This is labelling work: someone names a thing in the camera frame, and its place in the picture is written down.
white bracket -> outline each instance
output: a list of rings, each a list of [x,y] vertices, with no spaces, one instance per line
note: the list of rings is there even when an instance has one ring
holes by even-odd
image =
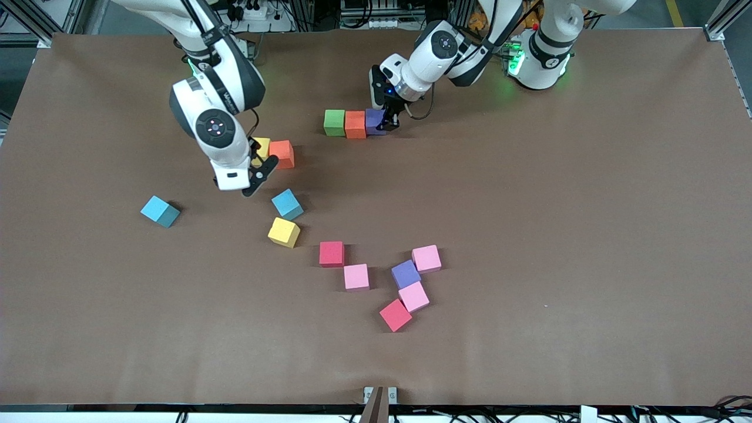
[[[580,406],[580,423],[598,423],[598,409],[591,406]]]
[[[373,386],[366,386],[363,388],[363,403],[367,403],[368,399],[371,397],[371,393],[374,391]],[[390,386],[387,390],[387,393],[389,393],[389,405],[395,405],[397,404],[397,387],[396,386]]]

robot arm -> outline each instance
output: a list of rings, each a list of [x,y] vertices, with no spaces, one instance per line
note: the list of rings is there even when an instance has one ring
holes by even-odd
[[[564,75],[569,52],[582,32],[582,8],[618,15],[633,4],[635,0],[546,0],[538,31],[527,29],[512,38],[520,49],[510,61],[509,75],[531,90],[553,86]]]
[[[234,116],[258,106],[265,93],[261,74],[238,46],[239,40],[205,0],[114,1],[175,36],[194,65],[194,76],[172,86],[170,109],[209,157],[219,189],[253,194],[278,160],[272,156],[259,168],[252,167],[259,145],[247,138]]]
[[[480,44],[467,39],[449,22],[434,21],[415,41],[410,59],[393,54],[369,74],[373,108],[384,109],[379,129],[399,127],[399,113],[420,99],[441,76],[468,87],[483,74],[493,49],[500,47],[522,15],[521,0],[480,0],[491,12],[491,25]]]

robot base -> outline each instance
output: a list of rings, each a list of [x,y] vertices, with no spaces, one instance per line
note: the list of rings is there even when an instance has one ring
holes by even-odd
[[[551,88],[564,75],[570,56],[568,55],[554,68],[544,68],[529,51],[530,37],[533,33],[535,31],[532,29],[526,29],[521,34],[512,37],[512,41],[520,43],[525,56],[519,61],[516,69],[508,68],[507,71],[509,76],[517,80],[523,87],[531,90],[545,90]]]

cube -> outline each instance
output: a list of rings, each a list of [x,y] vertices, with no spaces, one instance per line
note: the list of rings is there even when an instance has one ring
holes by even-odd
[[[392,277],[397,282],[399,289],[407,288],[415,282],[420,282],[420,274],[415,269],[412,260],[400,263],[392,268]]]
[[[151,196],[141,214],[164,227],[170,227],[180,212],[158,196]]]
[[[392,301],[379,314],[392,332],[396,332],[413,318],[400,300]]]
[[[328,136],[344,136],[344,110],[324,111],[324,132]]]
[[[300,228],[293,222],[286,221],[282,218],[274,218],[269,230],[269,239],[273,242],[288,248],[295,247],[295,241],[300,235]]]
[[[286,221],[291,221],[303,214],[303,208],[289,188],[271,199],[271,202],[277,208],[277,211],[280,212],[280,216]]]
[[[277,156],[280,160],[276,169],[292,169],[295,167],[295,151],[290,141],[272,141],[269,143],[269,155]]]
[[[324,241],[319,244],[319,265],[321,267],[344,266],[344,243]]]
[[[367,265],[354,264],[344,267],[344,289],[347,292],[367,291],[369,288]]]
[[[384,111],[376,110],[374,108],[367,108],[365,110],[365,134],[366,135],[386,135],[387,131],[378,130],[376,126],[381,125],[381,121],[384,119]]]
[[[418,273],[430,273],[441,270],[441,259],[438,258],[438,248],[435,245],[415,248],[413,261]]]
[[[261,157],[261,160],[266,160],[266,158],[269,157],[269,143],[271,142],[271,139],[258,138],[258,137],[253,137],[253,139],[255,139],[256,142],[258,142],[259,144],[261,144],[261,147],[258,150],[256,150],[256,154],[258,154],[259,157]],[[261,160],[256,158],[256,159],[253,159],[253,161],[250,163],[258,167],[258,166],[261,166]]]
[[[429,303],[426,291],[420,282],[415,282],[407,288],[399,290],[399,298],[402,299],[402,303],[405,304],[405,308],[410,313],[428,306]]]
[[[365,139],[365,112],[345,111],[344,134],[347,139]]]

orange cube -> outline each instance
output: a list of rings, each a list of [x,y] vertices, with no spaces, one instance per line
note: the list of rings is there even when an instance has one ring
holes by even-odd
[[[295,152],[290,141],[272,141],[269,143],[269,156],[277,156],[280,160],[276,169],[291,169],[295,167]]]
[[[348,139],[365,139],[365,111],[345,111],[344,136]]]

